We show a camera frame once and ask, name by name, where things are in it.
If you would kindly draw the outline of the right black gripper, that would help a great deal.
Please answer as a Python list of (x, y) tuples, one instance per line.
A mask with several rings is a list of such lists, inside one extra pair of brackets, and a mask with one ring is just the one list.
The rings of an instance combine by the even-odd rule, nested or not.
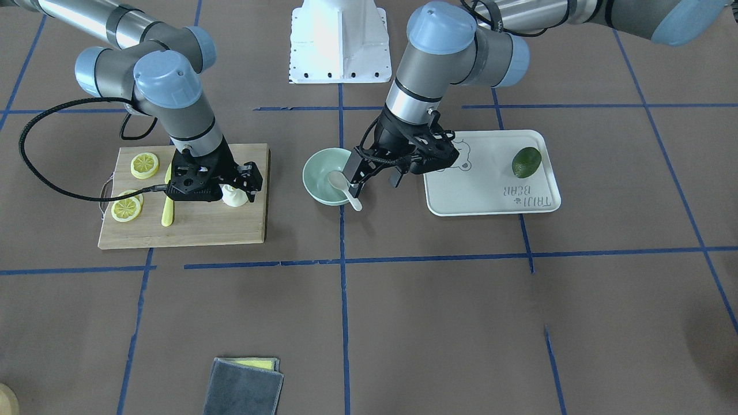
[(239, 189), (248, 202), (255, 202), (256, 194), (262, 191), (263, 176), (256, 163), (238, 165), (227, 144), (203, 157), (175, 150), (171, 165), (164, 194), (174, 201), (236, 202)]

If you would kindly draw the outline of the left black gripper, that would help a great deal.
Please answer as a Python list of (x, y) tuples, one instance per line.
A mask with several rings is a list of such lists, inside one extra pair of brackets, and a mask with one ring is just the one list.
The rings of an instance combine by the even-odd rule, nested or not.
[(413, 125), (383, 108), (354, 147), (342, 174), (349, 183), (349, 194), (358, 199), (369, 173), (393, 168), (389, 185), (396, 188), (406, 173), (427, 173), (429, 167), (430, 126)]

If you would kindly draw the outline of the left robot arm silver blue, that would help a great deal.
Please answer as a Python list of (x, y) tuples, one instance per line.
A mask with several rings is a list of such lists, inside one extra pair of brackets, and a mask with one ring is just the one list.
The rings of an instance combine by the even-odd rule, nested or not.
[(342, 172), (349, 194), (381, 170), (391, 184), (407, 173), (451, 167), (459, 152), (454, 133), (439, 125), (438, 106), (448, 87), (513, 86), (528, 70), (527, 37), (562, 24), (594, 23), (682, 46), (712, 25), (725, 1), (434, 1), (409, 17), (404, 50), (379, 116), (367, 129), (368, 149), (352, 150)]

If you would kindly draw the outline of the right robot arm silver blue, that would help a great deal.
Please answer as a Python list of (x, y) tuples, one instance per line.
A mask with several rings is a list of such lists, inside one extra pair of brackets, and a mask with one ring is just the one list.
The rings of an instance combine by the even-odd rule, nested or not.
[(76, 105), (122, 103), (129, 115), (152, 116), (175, 147), (171, 177), (140, 189), (140, 194), (163, 192), (174, 201), (213, 202), (230, 186), (249, 202), (255, 200), (262, 189), (261, 173), (256, 163), (235, 162), (201, 84), (201, 73), (217, 55), (207, 31), (178, 29), (117, 1), (3, 1), (2, 7), (56, 18), (108, 44), (86, 49), (76, 59), (77, 82), (89, 97), (43, 111), (21, 132), (20, 155), (40, 181), (51, 184), (25, 150), (35, 123)]

